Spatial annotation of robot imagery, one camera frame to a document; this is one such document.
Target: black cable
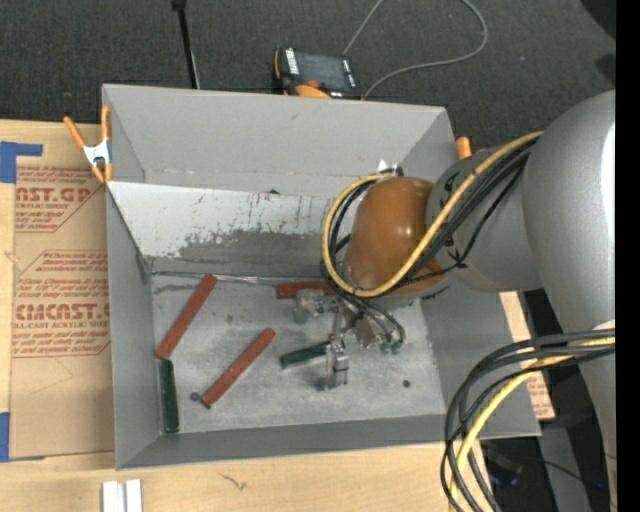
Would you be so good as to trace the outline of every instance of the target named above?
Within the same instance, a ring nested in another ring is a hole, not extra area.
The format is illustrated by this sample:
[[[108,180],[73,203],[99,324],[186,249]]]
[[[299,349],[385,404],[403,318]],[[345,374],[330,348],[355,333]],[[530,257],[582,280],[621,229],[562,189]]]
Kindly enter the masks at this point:
[[[496,370],[496,369],[498,369],[500,367],[503,367],[503,366],[510,366],[510,365],[512,365],[512,364],[514,364],[516,362],[521,362],[521,361],[534,359],[534,358],[537,359],[537,358],[542,358],[542,357],[565,356],[565,355],[574,355],[574,354],[580,354],[580,353],[584,354],[584,353],[588,353],[588,352],[596,352],[597,353],[597,357],[602,357],[604,355],[608,355],[609,353],[611,353],[613,351],[613,349],[611,349],[611,351],[606,350],[606,349],[603,350],[600,347],[584,347],[584,348],[586,350],[580,350],[579,352],[576,351],[573,348],[567,348],[566,350],[542,349],[541,351],[536,351],[536,352],[527,352],[527,353],[524,353],[524,354],[516,354],[516,355],[511,356],[509,358],[504,358],[504,359],[495,361],[490,366],[490,368],[487,369],[486,373],[489,373],[490,371],[494,371],[494,370]],[[587,359],[588,357],[589,356],[583,356],[583,357],[581,357],[579,359],[571,359],[571,360],[569,360],[569,362],[570,362],[569,365],[574,365],[574,364],[577,364],[578,362],[584,362],[584,361],[588,360]],[[554,366],[555,367],[560,367],[560,366],[562,366],[562,363],[563,362],[556,363],[556,365],[554,365]],[[465,429],[466,424],[470,421],[470,419],[473,416],[473,414],[475,414],[475,412],[477,412],[477,409],[480,407],[480,405],[482,405],[482,403],[486,400],[488,395],[496,387],[500,386],[502,383],[510,380],[513,377],[516,377],[518,375],[522,375],[522,374],[525,374],[525,373],[535,373],[536,371],[540,371],[541,369],[542,368],[521,370],[519,372],[512,373],[512,374],[510,374],[510,375],[498,380],[497,382],[494,382],[489,388],[487,388],[487,390],[485,390],[485,392],[483,394],[481,394],[476,399],[476,401],[474,402],[472,407],[469,409],[469,411],[467,411],[466,413],[463,414],[460,426],[452,434],[449,434],[449,432],[451,431],[451,428],[452,428],[450,426],[450,420],[452,418],[452,414],[453,414],[453,411],[454,411],[455,408],[453,406],[453,403],[452,403],[452,405],[450,405],[449,411],[447,413],[447,426],[445,428],[445,432],[446,432],[446,438],[451,441],[451,444],[448,446],[448,448],[445,450],[445,452],[446,452],[446,457],[449,460],[449,464],[450,464],[450,466],[452,466],[452,472],[455,475],[456,483],[458,484],[458,487],[460,488],[460,490],[463,493],[463,495],[465,495],[465,499],[467,499],[467,501],[469,501],[469,498],[470,498],[471,494],[470,494],[470,492],[468,490],[468,487],[464,483],[461,474],[456,471],[457,468],[454,469],[454,467],[457,464],[457,462],[456,462],[456,458],[455,458],[455,452],[453,450],[453,441],[455,440],[455,438],[458,435],[464,435],[466,433],[466,431],[465,431],[466,430]],[[475,380],[478,380],[481,377],[483,377],[486,373],[478,375],[474,379],[474,382],[475,382]],[[482,479],[482,474],[479,472],[479,468],[478,468],[478,473],[477,474],[474,473],[474,476],[476,476],[476,478]]]
[[[555,462],[551,462],[549,460],[545,460],[542,457],[518,457],[518,459],[519,460],[532,461],[532,462],[538,462],[539,464],[545,464],[547,466],[551,466],[552,468],[555,468],[558,471],[562,471],[564,474],[569,475],[570,477],[573,477],[576,480],[579,480],[580,482],[582,482],[583,484],[585,484],[589,488],[598,489],[598,490],[602,489],[602,484],[600,484],[599,482],[593,482],[591,480],[586,480],[586,479],[582,478],[580,475],[577,475],[576,473],[574,473],[573,471],[568,470],[564,466],[561,466],[560,464],[556,464]]]
[[[440,275],[444,273],[444,272],[438,272],[434,274],[427,274],[426,276],[414,277],[418,272],[420,272],[424,268],[424,266],[429,261],[431,261],[433,258],[436,257],[437,253],[442,249],[445,243],[451,239],[451,237],[453,236],[453,233],[455,233],[455,231],[460,227],[460,225],[462,225],[462,223],[467,219],[467,217],[471,214],[471,212],[478,207],[478,205],[485,199],[485,197],[493,189],[495,189],[495,187],[498,186],[502,182],[502,180],[504,180],[509,174],[513,172],[520,173],[523,170],[524,165],[526,164],[527,159],[529,157],[531,147],[533,146],[534,143],[535,141],[531,141],[527,145],[523,145],[517,148],[516,151],[510,153],[509,155],[505,155],[505,157],[503,157],[503,159],[510,158],[509,161],[504,162],[504,161],[501,161],[502,160],[501,159],[492,167],[492,169],[485,171],[485,173],[482,175],[484,179],[481,179],[480,183],[477,185],[476,188],[474,188],[471,191],[470,196],[465,200],[464,204],[460,207],[460,209],[454,214],[454,216],[451,219],[447,221],[446,226],[443,229],[441,229],[438,235],[431,242],[430,246],[425,250],[425,253],[418,259],[418,261],[416,261],[413,267],[409,269],[409,271],[403,277],[403,279],[401,279],[398,283],[396,283],[396,285],[389,291],[396,290],[407,284],[423,281],[425,279],[429,279],[430,277],[434,277],[436,275]],[[505,194],[501,193],[499,196],[499,200],[494,201],[492,207],[489,210],[491,213],[493,213],[493,211],[497,208],[498,204],[504,198],[505,195],[506,193]],[[479,231],[482,228],[482,225],[484,225],[484,223],[486,222],[486,219],[488,218],[486,214],[485,214],[485,217],[486,218],[483,221],[481,221],[481,225],[477,229],[477,232],[475,233],[475,237],[478,236]],[[470,246],[467,247],[467,251],[466,251],[467,254],[471,250],[472,246],[473,244],[470,243]],[[448,270],[452,270],[457,266],[458,265],[449,267]]]
[[[196,71],[196,59],[191,50],[191,39],[189,38],[189,24],[187,23],[187,0],[171,0],[171,9],[178,13],[180,22],[180,33],[182,35],[182,45],[184,46],[184,56],[187,59],[187,69],[189,70],[189,81],[192,89],[200,89],[200,80]]]
[[[570,343],[572,341],[577,341],[577,340],[600,338],[603,336],[609,336],[611,335],[611,333],[614,333],[614,332],[615,330],[603,330],[603,331],[597,331],[597,332],[587,331],[587,332],[580,332],[580,333],[558,334],[558,335],[546,336],[544,338],[532,338],[529,340],[507,345],[485,356],[472,369],[472,371],[469,373],[469,376],[467,377],[467,379],[465,379],[465,381],[460,386],[460,388],[458,389],[458,391],[454,395],[454,398],[451,401],[449,410],[447,412],[446,425],[445,425],[446,438],[448,439],[451,437],[452,439],[455,439],[455,437],[460,434],[462,425],[460,428],[458,428],[458,430],[455,433],[453,434],[451,433],[453,429],[453,414],[456,409],[456,404],[459,402],[459,400],[462,397],[464,397],[469,392],[471,386],[480,378],[484,377],[488,373],[502,366],[511,365],[516,362],[522,361],[523,359],[526,359],[526,358],[531,359],[531,358],[536,358],[537,356],[540,356],[540,355],[549,355],[549,352],[544,350],[549,347],[557,348],[557,346],[561,342],[564,342],[566,344],[566,343]],[[525,354],[518,354],[517,359],[514,359],[513,356],[503,357],[503,356],[509,355],[510,352],[519,351],[519,350],[528,349],[528,348],[537,348],[537,350],[532,352],[530,351]],[[450,451],[451,453],[449,454],[449,456],[453,457],[453,460],[455,461],[455,454],[453,454],[452,447]]]
[[[405,279],[406,281],[403,279],[401,280],[398,284],[396,284],[392,290],[398,289],[398,288],[402,288],[403,286],[407,286],[409,284],[412,283],[417,283],[420,281],[424,281],[426,279],[431,279],[432,277],[436,277],[442,274],[446,274],[447,272],[450,272],[451,270],[455,269],[455,268],[459,268],[462,266],[462,264],[464,263],[464,260],[467,259],[467,257],[469,256],[469,253],[471,252],[471,249],[473,248],[473,246],[476,243],[476,240],[480,234],[480,231],[482,230],[482,228],[484,227],[484,225],[486,224],[486,222],[489,220],[489,218],[493,215],[493,213],[496,211],[496,209],[498,208],[498,206],[500,205],[500,203],[503,201],[503,199],[506,197],[506,195],[511,191],[511,189],[514,187],[516,181],[518,180],[518,178],[521,176],[522,174],[522,169],[517,171],[516,176],[507,184],[507,186],[500,192],[500,194],[498,195],[498,197],[495,199],[495,201],[493,202],[493,204],[489,207],[489,209],[485,212],[485,214],[483,215],[482,219],[480,220],[480,222],[478,222],[478,225],[476,226],[474,232],[471,235],[471,239],[469,240],[469,243],[467,244],[467,247],[464,249],[464,251],[462,252],[462,255],[460,256],[460,258],[458,258],[456,260],[456,262],[453,265],[450,265],[449,267],[447,267],[446,269],[441,269],[438,270],[436,272],[430,272],[429,274],[425,274],[422,276],[418,276],[418,277],[409,277],[408,279]]]
[[[577,338],[577,339],[585,339],[585,338],[600,338],[600,337],[606,337],[608,335],[610,335],[610,332],[607,331],[589,331],[587,333],[587,336],[582,336],[585,333],[574,333],[572,335],[556,335],[556,336],[552,336],[552,337],[546,337],[548,338],[548,342],[549,344],[557,344],[557,340],[560,337],[564,337],[565,339],[572,339],[572,338]],[[526,342],[524,342],[525,345],[531,345],[531,342],[534,340],[527,340]],[[496,352],[498,353],[502,353],[504,354],[506,352],[505,349],[510,349],[511,347],[504,347],[503,349],[500,349]],[[536,350],[535,352],[528,352],[525,354],[517,354],[517,359],[521,359],[521,358],[536,358],[539,355],[542,355],[544,357],[549,357],[551,355],[557,355],[558,354],[558,348],[554,348],[553,351],[548,350],[547,348],[543,348],[541,349],[542,353],[539,354],[538,352],[540,352],[540,350]],[[583,363],[586,362],[588,360],[591,360],[593,358],[596,357],[603,357],[605,355],[609,355],[610,353],[612,353],[613,351],[615,351],[615,348],[611,348],[611,349],[602,349],[602,347],[567,347],[567,349],[565,351],[560,351],[560,354],[578,354],[578,353],[589,353],[592,352],[593,355],[587,355],[587,356],[583,356],[580,358],[574,358],[568,361],[562,361],[559,363],[556,363],[555,365],[553,365],[553,368],[557,368],[557,367],[561,367],[561,366],[568,366],[568,365],[575,365],[575,364],[579,364],[579,363]],[[513,362],[515,362],[511,357],[507,358],[507,359],[502,359],[502,360],[498,360],[498,361],[494,361],[492,363],[492,365],[489,366],[495,366],[497,364],[497,366],[504,366],[505,364],[512,364]],[[492,386],[490,386],[487,390],[485,390],[485,392],[483,394],[480,395],[480,397],[478,397],[478,399],[475,401],[474,405],[469,409],[468,412],[464,413],[463,417],[461,418],[461,425],[460,427],[453,433],[451,433],[451,429],[452,429],[452,414],[453,411],[455,410],[455,402],[457,399],[460,398],[460,395],[463,396],[463,399],[466,400],[466,393],[468,393],[471,385],[473,384],[473,382],[475,382],[476,380],[478,380],[479,378],[481,378],[482,376],[484,376],[486,373],[488,373],[489,371],[491,371],[492,368],[490,367],[486,367],[487,365],[484,365],[484,371],[480,372],[477,371],[475,378],[471,379],[471,375],[470,377],[468,377],[465,382],[463,383],[463,385],[461,386],[460,390],[456,393],[456,396],[454,396],[454,400],[452,400],[452,404],[450,405],[449,411],[447,412],[447,424],[446,424],[446,435],[447,435],[447,448],[445,450],[445,457],[443,457],[443,462],[442,462],[442,466],[441,466],[441,479],[444,482],[444,486],[446,487],[446,478],[444,475],[444,465],[445,465],[445,458],[449,461],[451,467],[452,467],[452,473],[454,474],[454,478],[456,479],[456,483],[458,484],[461,492],[463,493],[463,495],[465,495],[465,499],[468,500],[470,496],[470,493],[468,493],[468,488],[466,487],[466,484],[464,483],[464,479],[462,478],[462,476],[459,474],[456,467],[456,462],[455,462],[455,453],[453,450],[453,441],[455,440],[455,438],[460,435],[461,433],[464,432],[464,428],[466,423],[468,423],[468,421],[470,420],[470,418],[472,417],[473,414],[475,414],[476,410],[479,408],[479,406],[482,404],[482,402],[487,398],[488,394],[490,394],[497,386],[499,386],[500,384],[502,384],[503,382],[508,381],[509,379],[517,376],[517,375],[521,375],[524,373],[533,373],[536,371],[540,371],[542,368],[537,368],[537,369],[525,369],[522,370],[520,372],[516,372],[515,374],[511,374],[508,375],[507,377],[504,377],[502,379],[500,379],[499,381],[497,381],[496,383],[494,383]],[[479,473],[475,475],[476,478],[482,478],[482,475]],[[449,496],[450,493],[447,492],[448,488],[445,488],[445,493],[447,493],[447,495]]]

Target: metal part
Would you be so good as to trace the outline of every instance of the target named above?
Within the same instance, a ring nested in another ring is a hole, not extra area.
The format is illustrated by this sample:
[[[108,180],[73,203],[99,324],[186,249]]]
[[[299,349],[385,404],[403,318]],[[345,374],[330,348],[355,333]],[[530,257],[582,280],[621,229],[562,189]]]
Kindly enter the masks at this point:
[[[495,153],[499,147],[474,153],[471,158],[461,160],[449,168],[436,183],[427,204],[426,222],[430,225],[440,213],[442,206],[460,184],[478,165]],[[482,183],[480,178],[472,187]],[[507,177],[469,214],[436,256],[444,268],[455,264],[457,258],[471,243],[481,219],[489,210],[511,178]],[[473,249],[465,259],[465,268],[456,268],[451,275],[476,290],[494,291],[503,289],[532,290],[542,287],[536,271],[525,223],[521,200],[522,180],[502,199],[499,207],[486,221]],[[453,215],[464,205],[464,199],[451,212]]]
[[[384,315],[375,311],[371,313],[375,320],[365,315],[354,318],[353,331],[358,338],[358,343],[363,348],[390,342],[387,333],[393,332],[395,329],[395,326]]]
[[[349,370],[349,356],[344,348],[344,335],[346,328],[343,328],[345,308],[344,303],[339,301],[334,308],[333,329],[329,335],[329,344],[326,347],[327,373],[320,380],[322,389],[333,389],[347,383],[347,372]]]
[[[341,345],[330,343],[326,348],[327,375],[320,381],[322,389],[333,389],[347,384],[349,370],[349,356]]]
[[[316,317],[326,311],[323,290],[303,289],[296,292],[296,305],[293,307],[293,317],[296,323],[304,324],[309,317]]]

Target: wooden board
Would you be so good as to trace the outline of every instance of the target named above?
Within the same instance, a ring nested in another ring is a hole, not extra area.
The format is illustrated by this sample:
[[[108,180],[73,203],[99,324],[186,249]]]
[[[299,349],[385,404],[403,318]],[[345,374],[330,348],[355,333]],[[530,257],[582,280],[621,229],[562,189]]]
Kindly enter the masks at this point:
[[[121,472],[112,469],[113,453],[51,457],[0,465],[0,496],[12,512],[97,511],[102,482],[139,478],[145,512],[444,512],[442,449],[431,444]]]

